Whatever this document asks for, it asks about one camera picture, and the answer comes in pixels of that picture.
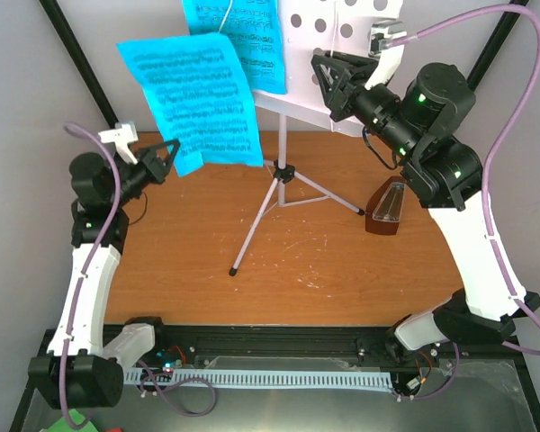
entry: black enclosure frame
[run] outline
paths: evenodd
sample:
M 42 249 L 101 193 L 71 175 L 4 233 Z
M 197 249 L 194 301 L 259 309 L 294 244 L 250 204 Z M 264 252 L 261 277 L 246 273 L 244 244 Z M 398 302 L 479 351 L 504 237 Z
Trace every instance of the black enclosure frame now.
M 418 368 L 413 360 L 402 365 L 393 364 L 384 354 L 384 341 L 388 329 L 387 327 L 165 326 L 161 341 L 168 347 L 179 346 L 186 355 L 186 362 L 196 368 L 205 367 L 219 356 L 334 358 L 350 365 L 378 368 L 382 372 L 390 373 L 393 381 L 398 375 L 399 381 L 405 382 L 404 376 L 417 375 Z M 104 344 L 118 336 L 121 331 L 122 325 L 105 325 Z M 38 350 L 39 355 L 46 354 L 46 348 L 54 332 L 55 329 L 46 331 Z M 437 361 L 453 360 L 455 357 L 452 344 L 436 347 L 436 351 Z M 463 353 L 463 359 L 513 362 L 536 430 L 540 431 L 540 402 L 521 353 L 500 345 L 460 346 L 460 352 Z M 162 367 L 156 360 L 149 360 L 148 365 Z M 28 381 L 14 416 L 11 432 L 22 430 L 34 391 L 32 383 Z
M 529 2 L 528 0 L 511 0 L 510 3 L 527 5 Z M 118 117 L 95 72 L 88 63 L 58 1 L 40 0 L 40 4 L 64 44 L 68 55 L 74 61 L 108 126 L 113 128 L 118 122 Z M 484 78 L 518 17 L 519 15 L 516 13 L 504 13 L 499 19 L 468 76 L 468 84 L 472 90 L 476 90 Z M 104 326 L 104 343 L 116 337 L 121 330 L 122 326 L 120 325 Z M 172 345 L 176 344 L 181 347 L 187 353 L 188 362 L 195 367 L 203 367 L 204 360 L 210 361 L 217 356 L 317 357 L 337 358 L 351 365 L 377 367 L 383 372 L 391 373 L 392 377 L 397 374 L 416 374 L 418 370 L 413 363 L 397 366 L 380 355 L 387 330 L 388 328 L 385 327 L 166 326 L 166 340 Z M 46 331 L 38 350 L 39 355 L 46 353 L 46 347 L 53 335 L 53 329 Z M 522 354 L 503 346 L 461 346 L 460 348 L 466 354 L 464 358 L 504 359 L 514 362 L 536 429 L 540 431 L 540 403 Z M 451 344 L 442 345 L 437 350 L 437 359 L 441 357 L 452 359 L 454 357 Z M 11 432 L 22 430 L 34 392 L 34 386 L 28 381 L 18 410 L 14 415 Z

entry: sheet music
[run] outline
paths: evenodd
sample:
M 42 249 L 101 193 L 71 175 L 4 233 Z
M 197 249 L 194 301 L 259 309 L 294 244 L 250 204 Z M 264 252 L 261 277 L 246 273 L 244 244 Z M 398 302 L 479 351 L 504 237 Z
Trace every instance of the sheet music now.
M 180 141 L 179 176 L 208 162 L 262 166 L 254 99 L 227 36 L 133 40 L 118 50 L 164 140 Z
M 229 0 L 183 0 L 190 33 L 218 32 L 229 4 Z M 286 93 L 276 0 L 234 0 L 222 33 L 232 41 L 252 89 Z

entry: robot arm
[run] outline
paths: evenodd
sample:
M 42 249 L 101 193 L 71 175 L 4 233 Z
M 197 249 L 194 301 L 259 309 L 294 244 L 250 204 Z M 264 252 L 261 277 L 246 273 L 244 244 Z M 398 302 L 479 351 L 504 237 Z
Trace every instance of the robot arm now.
M 474 105 L 473 92 L 455 66 L 432 63 L 400 99 L 386 85 L 400 63 L 402 51 L 396 49 L 403 47 L 385 46 L 401 36 L 398 23 L 383 22 L 382 29 L 373 27 L 373 58 L 334 52 L 314 55 L 311 61 L 332 120 L 354 115 L 366 137 L 378 137 L 392 151 L 400 174 L 442 230 L 463 279 L 464 289 L 451 299 L 392 328 L 387 347 L 398 362 L 405 350 L 446 339 L 502 343 L 515 330 L 512 319 L 523 316 L 514 299 L 533 310 L 540 305 L 537 294 L 519 283 L 502 248 L 517 288 L 516 296 L 509 295 L 482 215 L 481 161 L 453 135 Z
M 120 172 L 121 194 L 118 211 L 84 277 L 84 263 L 95 247 L 114 202 L 115 184 L 110 168 L 98 153 L 84 153 L 70 164 L 71 184 L 77 195 L 72 204 L 72 276 L 47 354 L 34 357 L 28 370 L 34 385 L 53 409 L 60 408 L 59 370 L 65 343 L 68 344 L 66 395 L 71 408 L 111 407 L 118 403 L 122 395 L 123 369 L 132 367 L 155 345 L 154 326 L 135 322 L 126 325 L 118 337 L 104 346 L 104 314 L 128 232 L 129 219 L 122 206 L 132 198 L 140 198 L 147 185 L 164 183 L 180 144 L 174 140 L 132 153 L 129 144 L 137 136 L 131 124 L 118 125 L 116 130 L 107 130 L 98 136 L 101 142 L 116 143 L 114 162 Z M 170 147 L 170 153 L 163 159 L 158 156 L 158 150 L 165 147 Z M 79 281 L 80 295 L 73 304 Z M 68 335 L 68 317 L 72 312 L 72 334 Z

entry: white music stand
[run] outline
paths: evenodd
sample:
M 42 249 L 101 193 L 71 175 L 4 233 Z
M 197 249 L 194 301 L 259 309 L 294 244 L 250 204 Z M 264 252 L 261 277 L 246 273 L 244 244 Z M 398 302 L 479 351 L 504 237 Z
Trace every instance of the white music stand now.
M 236 261 L 229 270 L 230 276 L 237 273 L 261 219 L 276 205 L 286 207 L 331 198 L 357 214 L 364 214 L 362 209 L 316 184 L 295 169 L 295 178 L 322 192 L 324 196 L 298 202 L 285 201 L 285 184 L 280 175 L 285 174 L 282 170 L 287 168 L 287 118 L 293 117 L 352 137 L 362 136 L 363 124 L 355 117 L 336 124 L 330 122 L 329 110 L 324 106 L 318 79 L 312 70 L 311 58 L 316 50 L 344 51 L 367 57 L 372 24 L 382 19 L 397 19 L 402 0 L 282 0 L 278 4 L 288 93 L 254 92 L 256 106 L 279 114 L 277 166 L 272 161 L 264 161 L 267 167 L 277 169 Z M 278 201 L 267 209 L 276 188 Z

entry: green object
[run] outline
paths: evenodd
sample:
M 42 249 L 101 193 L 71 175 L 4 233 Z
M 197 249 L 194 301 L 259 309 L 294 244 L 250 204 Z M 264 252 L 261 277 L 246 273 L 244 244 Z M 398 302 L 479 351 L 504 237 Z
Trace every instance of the green object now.
M 84 417 L 82 414 L 80 414 L 75 409 L 70 410 L 70 418 L 72 421 L 74 421 L 77 425 L 82 423 L 86 417 Z M 56 423 L 54 423 L 52 426 L 49 427 L 48 432 L 70 432 L 73 431 L 66 420 L 64 418 L 61 418 Z M 80 429 L 82 432 L 98 432 L 98 429 L 94 427 L 91 421 L 88 422 L 88 424 Z

